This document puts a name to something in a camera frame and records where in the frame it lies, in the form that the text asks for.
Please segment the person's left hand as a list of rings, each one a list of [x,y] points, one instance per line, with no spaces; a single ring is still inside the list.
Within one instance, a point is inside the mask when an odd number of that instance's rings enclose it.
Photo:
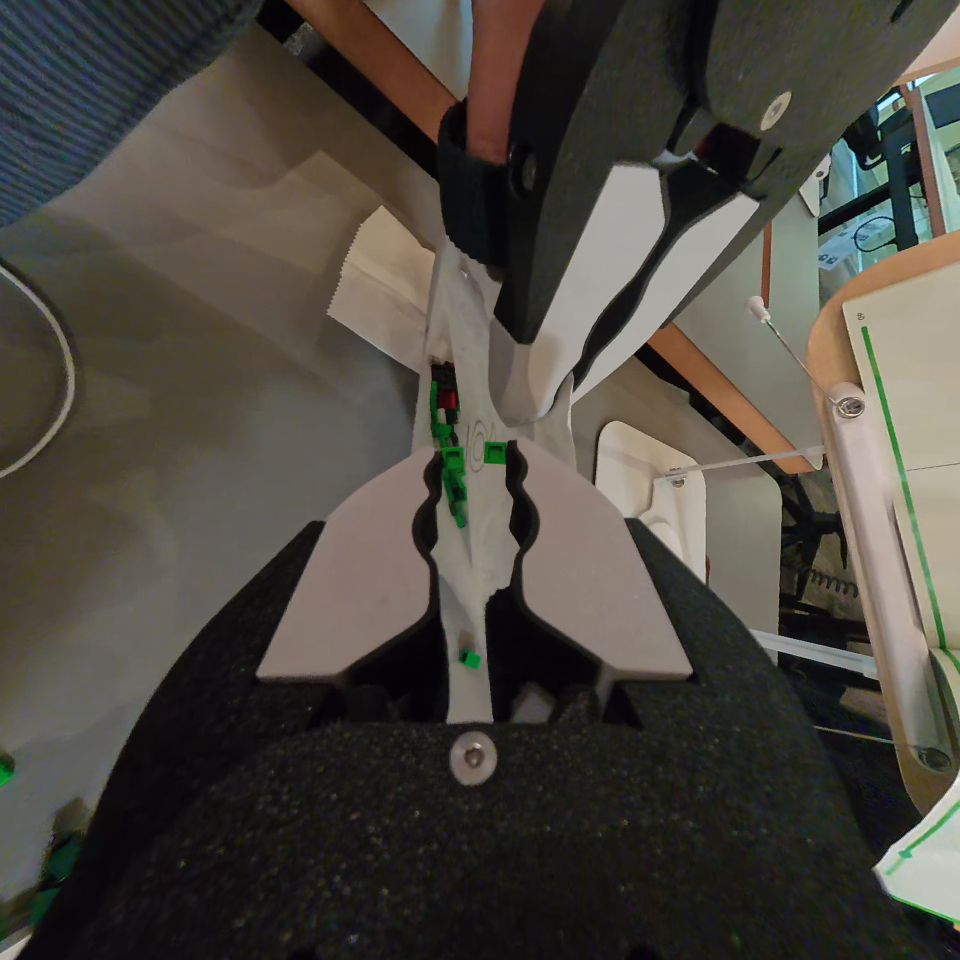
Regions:
[[[543,1],[472,1],[472,49],[465,148],[477,160],[507,162],[512,109],[523,59]]]

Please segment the lego instruction booklet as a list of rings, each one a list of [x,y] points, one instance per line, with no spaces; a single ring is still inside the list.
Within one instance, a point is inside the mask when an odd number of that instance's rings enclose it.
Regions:
[[[904,742],[947,786],[875,871],[958,924],[958,264],[844,304],[865,411],[835,420]]]

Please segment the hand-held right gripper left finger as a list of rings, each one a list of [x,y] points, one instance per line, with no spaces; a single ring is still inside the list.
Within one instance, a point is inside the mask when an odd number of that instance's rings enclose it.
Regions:
[[[437,607],[439,452],[375,476],[323,524],[256,671],[262,682],[358,679]]]

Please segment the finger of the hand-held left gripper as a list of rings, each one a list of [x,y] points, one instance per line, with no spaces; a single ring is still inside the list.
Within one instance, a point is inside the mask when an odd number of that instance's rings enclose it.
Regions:
[[[591,330],[574,367],[576,396],[592,390],[669,321],[759,207],[694,161],[658,171],[666,224],[641,269]]]
[[[534,342],[517,353],[517,407],[550,409],[601,314],[628,285],[665,225],[662,173],[617,164],[608,174]]]

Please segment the person's dark ribbed clothing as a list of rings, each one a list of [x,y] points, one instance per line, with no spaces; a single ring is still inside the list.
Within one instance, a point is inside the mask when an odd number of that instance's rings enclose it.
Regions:
[[[3,1],[1,224],[86,178],[256,20],[255,1]]]

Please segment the grey desk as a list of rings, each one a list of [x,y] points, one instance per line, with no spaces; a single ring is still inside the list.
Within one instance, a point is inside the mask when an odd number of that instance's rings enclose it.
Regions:
[[[80,857],[27,958],[734,958],[779,944],[775,749],[734,720],[796,702],[723,603],[630,535],[693,651],[611,724],[354,719],[257,655],[326,531],[309,520],[402,450],[413,387],[332,324],[316,369],[80,221],[57,294],[84,413],[2,494],[2,703],[23,757],[104,759]]]

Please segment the white printed paper bag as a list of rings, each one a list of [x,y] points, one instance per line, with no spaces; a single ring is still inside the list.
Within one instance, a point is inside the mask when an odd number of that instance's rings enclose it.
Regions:
[[[343,261],[329,316],[417,372],[412,450],[433,444],[428,386],[432,357],[452,361],[462,391],[462,423],[493,426],[497,437],[535,442],[576,465],[570,425],[572,378],[549,412],[518,429],[506,425],[489,388],[489,308],[498,288],[486,270],[444,240],[433,253],[385,207],[359,227]],[[469,520],[460,530],[446,503],[438,505],[439,611],[449,659],[450,723],[492,723],[493,678],[486,606],[509,586],[518,544],[509,530],[513,498],[504,465],[487,464],[466,477]],[[478,670],[458,662],[461,649],[482,656]]]

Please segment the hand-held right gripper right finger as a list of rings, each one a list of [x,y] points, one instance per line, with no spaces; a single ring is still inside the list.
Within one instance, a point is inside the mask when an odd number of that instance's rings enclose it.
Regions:
[[[525,438],[508,444],[507,480],[517,543],[510,586],[522,613],[583,657],[597,685],[688,680],[690,659],[611,501]]]

